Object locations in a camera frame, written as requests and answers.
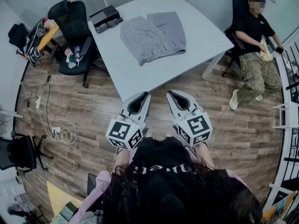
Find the chair backrest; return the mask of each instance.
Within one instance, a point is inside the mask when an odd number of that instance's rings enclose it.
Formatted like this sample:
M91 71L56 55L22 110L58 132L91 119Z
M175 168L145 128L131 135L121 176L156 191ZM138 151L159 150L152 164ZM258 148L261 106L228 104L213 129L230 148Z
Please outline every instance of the chair backrest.
M245 10L245 9L249 8L247 1L248 0L233 0L233 22L232 22L232 25L224 31L224 33L226 35L230 36L231 33L234 32L233 24L234 24L234 19L236 18L237 11L238 10Z
M21 23L20 25L14 24L8 33L9 43L15 45L21 51L23 51L23 47L26 45L27 35L28 31L26 30L23 23Z
M0 139L0 169L10 167L36 168L36 154L29 136L20 139Z
M57 23L67 42L81 43L92 36L82 1L63 0L50 8L48 18Z
M14 162L9 159L9 150L12 149L13 140L0 138L0 169L5 170L15 166Z
M234 32L233 24L235 23L235 19L236 19L236 16L237 16L236 14L237 14L237 11L239 9L246 9L245 1L244 0L233 0L233 21L232 21L232 25L224 31L224 33L227 35L227 37L230 40L233 40L231 34Z

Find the camouflage cargo pants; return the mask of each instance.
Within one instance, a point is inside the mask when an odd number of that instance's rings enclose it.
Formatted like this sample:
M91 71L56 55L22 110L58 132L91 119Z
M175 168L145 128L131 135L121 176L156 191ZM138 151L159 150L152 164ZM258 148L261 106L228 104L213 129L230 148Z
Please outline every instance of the camouflage cargo pants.
M265 62L256 53L240 56L245 84L237 92L239 102L246 104L255 97L264 97L281 89L281 80L273 61Z

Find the person's hand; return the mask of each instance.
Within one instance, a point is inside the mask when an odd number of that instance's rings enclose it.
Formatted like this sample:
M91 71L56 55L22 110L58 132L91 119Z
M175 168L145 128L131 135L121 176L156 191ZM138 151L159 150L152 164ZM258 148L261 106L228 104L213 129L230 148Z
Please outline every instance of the person's hand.
M263 46L262 44L259 44L258 46L264 53L267 53L267 48Z
M116 160L115 160L115 164L114 164L113 173L115 172L115 169L117 166L122 166L122 167L126 168L129 165L129 161L130 161L130 152L125 149L121 149L116 154Z

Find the power strip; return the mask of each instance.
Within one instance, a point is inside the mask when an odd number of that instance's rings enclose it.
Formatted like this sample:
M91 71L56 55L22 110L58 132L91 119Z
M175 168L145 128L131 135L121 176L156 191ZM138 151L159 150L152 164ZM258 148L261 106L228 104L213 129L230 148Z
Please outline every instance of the power strip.
M41 105L42 97L37 97L37 100L35 102L36 109L39 109L39 106Z

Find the black box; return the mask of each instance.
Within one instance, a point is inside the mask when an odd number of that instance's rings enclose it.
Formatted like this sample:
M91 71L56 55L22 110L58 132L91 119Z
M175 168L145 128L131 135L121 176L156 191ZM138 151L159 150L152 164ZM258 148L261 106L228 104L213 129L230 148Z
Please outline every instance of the black box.
M70 221L72 216L76 213L77 207L71 202L67 203L64 208L60 211L60 215L67 221Z
M94 27L97 27L105 22L111 21L115 18L120 18L119 12L110 5L99 12L92 14L89 18L91 18Z

